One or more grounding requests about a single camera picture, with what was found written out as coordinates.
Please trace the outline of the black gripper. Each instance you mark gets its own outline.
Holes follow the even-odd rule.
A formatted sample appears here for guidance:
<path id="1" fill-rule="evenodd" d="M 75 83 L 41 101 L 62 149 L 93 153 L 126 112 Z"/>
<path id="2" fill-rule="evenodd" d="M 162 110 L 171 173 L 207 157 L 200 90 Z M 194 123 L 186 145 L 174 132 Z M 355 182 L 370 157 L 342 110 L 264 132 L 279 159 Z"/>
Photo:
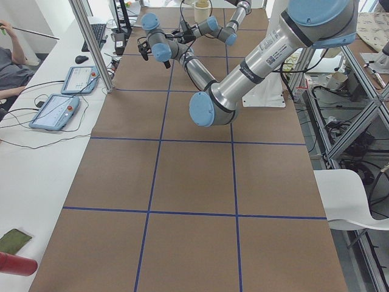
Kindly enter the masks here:
<path id="1" fill-rule="evenodd" d="M 190 26 L 188 22 L 181 20 L 179 27 L 173 30 L 171 34 L 179 43 L 189 43 L 196 40 L 195 29 L 196 25 Z"/>
<path id="2" fill-rule="evenodd" d="M 137 48 L 139 51 L 139 54 L 142 56 L 142 58 L 145 61 L 149 60 L 149 55 L 152 54 L 150 44 L 145 36 L 142 36 L 137 39 Z M 164 66 L 166 68 L 171 68 L 171 64 L 169 61 L 164 62 Z"/>

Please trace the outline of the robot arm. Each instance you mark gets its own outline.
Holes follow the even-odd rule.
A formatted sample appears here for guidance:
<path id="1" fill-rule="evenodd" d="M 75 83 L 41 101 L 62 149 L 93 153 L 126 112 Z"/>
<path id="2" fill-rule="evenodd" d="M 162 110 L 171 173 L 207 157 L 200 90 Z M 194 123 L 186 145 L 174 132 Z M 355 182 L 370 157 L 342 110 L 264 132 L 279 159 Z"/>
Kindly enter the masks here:
<path id="1" fill-rule="evenodd" d="M 151 52 L 159 62 L 177 60 L 200 89 L 191 97 L 189 112 L 202 127 L 227 125 L 238 113 L 238 101 L 297 49 L 332 48 L 354 41 L 358 1 L 289 1 L 277 27 L 221 82 L 182 41 L 175 41 L 160 28 L 156 14 L 141 18 L 146 41 L 139 45 L 144 59 Z"/>
<path id="2" fill-rule="evenodd" d="M 218 24 L 213 13 L 211 1 L 192 1 L 191 5 L 194 8 L 194 20 L 196 24 L 193 26 L 185 20 L 182 9 L 180 9 L 181 20 L 179 28 L 172 31 L 168 36 L 176 39 L 179 43 L 187 44 L 200 37 L 214 38 L 227 46 L 232 46 L 237 38 L 237 31 L 245 16 L 252 11 L 252 1 L 228 1 L 236 7 L 230 21 L 225 27 Z"/>

